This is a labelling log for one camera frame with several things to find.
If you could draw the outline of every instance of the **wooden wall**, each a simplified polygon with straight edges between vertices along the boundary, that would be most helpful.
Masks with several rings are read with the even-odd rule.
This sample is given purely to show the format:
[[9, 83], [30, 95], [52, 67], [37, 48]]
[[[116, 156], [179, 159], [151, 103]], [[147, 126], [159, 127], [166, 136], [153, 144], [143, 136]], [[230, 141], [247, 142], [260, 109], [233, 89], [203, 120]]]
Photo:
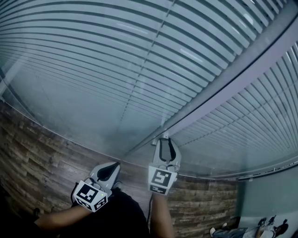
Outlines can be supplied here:
[[[0, 101], [1, 185], [22, 209], [41, 213], [71, 206], [70, 193], [100, 163], [116, 161], [39, 126]], [[120, 180], [147, 216], [147, 169], [122, 162]], [[209, 237], [236, 208], [237, 183], [179, 176], [169, 207], [176, 237]]]

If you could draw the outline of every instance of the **shoe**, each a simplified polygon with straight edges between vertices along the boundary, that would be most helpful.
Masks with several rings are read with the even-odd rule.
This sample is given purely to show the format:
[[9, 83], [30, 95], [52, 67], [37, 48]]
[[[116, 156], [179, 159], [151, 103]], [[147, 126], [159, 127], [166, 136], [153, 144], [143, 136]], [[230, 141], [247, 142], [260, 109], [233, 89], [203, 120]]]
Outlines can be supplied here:
[[116, 181], [112, 187], [112, 189], [119, 188], [120, 190], [123, 189], [123, 183], [121, 181]]
[[210, 229], [210, 231], [209, 231], [209, 233], [210, 233], [210, 235], [211, 235], [211, 237], [213, 237], [213, 233], [215, 232], [215, 228], [214, 227], [212, 227], [211, 229]]

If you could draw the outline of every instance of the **leg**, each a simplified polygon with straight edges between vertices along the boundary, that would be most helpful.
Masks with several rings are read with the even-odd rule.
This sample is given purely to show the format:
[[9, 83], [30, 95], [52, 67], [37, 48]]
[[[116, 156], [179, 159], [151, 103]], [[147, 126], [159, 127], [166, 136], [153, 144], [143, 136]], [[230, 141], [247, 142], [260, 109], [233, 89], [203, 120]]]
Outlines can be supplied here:
[[228, 227], [227, 225], [226, 226], [224, 226], [223, 228], [222, 228], [224, 231], [230, 231], [230, 230], [232, 230], [230, 227]]
[[213, 237], [215, 238], [242, 238], [246, 229], [233, 229], [230, 231], [226, 230], [215, 230]]

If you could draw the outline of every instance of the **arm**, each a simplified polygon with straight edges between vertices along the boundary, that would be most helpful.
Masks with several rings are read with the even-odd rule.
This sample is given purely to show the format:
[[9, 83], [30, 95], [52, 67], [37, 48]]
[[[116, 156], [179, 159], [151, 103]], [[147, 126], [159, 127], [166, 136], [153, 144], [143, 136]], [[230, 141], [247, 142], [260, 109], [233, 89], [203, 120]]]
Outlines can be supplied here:
[[44, 231], [58, 231], [83, 219], [92, 212], [82, 206], [75, 206], [61, 212], [43, 215], [35, 224]]
[[262, 227], [259, 226], [256, 232], [256, 238], [260, 238], [263, 232], [264, 232], [264, 229], [262, 229]]
[[174, 238], [172, 218], [165, 196], [153, 193], [150, 233], [156, 238]]

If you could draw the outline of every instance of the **person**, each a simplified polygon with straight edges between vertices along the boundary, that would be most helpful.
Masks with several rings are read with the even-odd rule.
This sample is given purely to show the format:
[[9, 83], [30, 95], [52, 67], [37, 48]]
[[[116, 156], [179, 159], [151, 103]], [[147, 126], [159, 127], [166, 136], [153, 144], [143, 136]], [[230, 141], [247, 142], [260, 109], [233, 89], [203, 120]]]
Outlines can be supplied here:
[[164, 195], [153, 193], [150, 231], [139, 204], [119, 187], [111, 189], [109, 202], [92, 212], [76, 201], [69, 209], [42, 215], [35, 222], [6, 220], [4, 237], [156, 237], [173, 238], [174, 228]]
[[274, 227], [273, 231], [267, 230], [266, 227], [258, 226], [254, 228], [237, 228], [230, 229], [226, 223], [223, 224], [222, 229], [210, 229], [210, 235], [215, 238], [276, 238], [284, 234], [289, 225], [284, 220], [283, 224]]

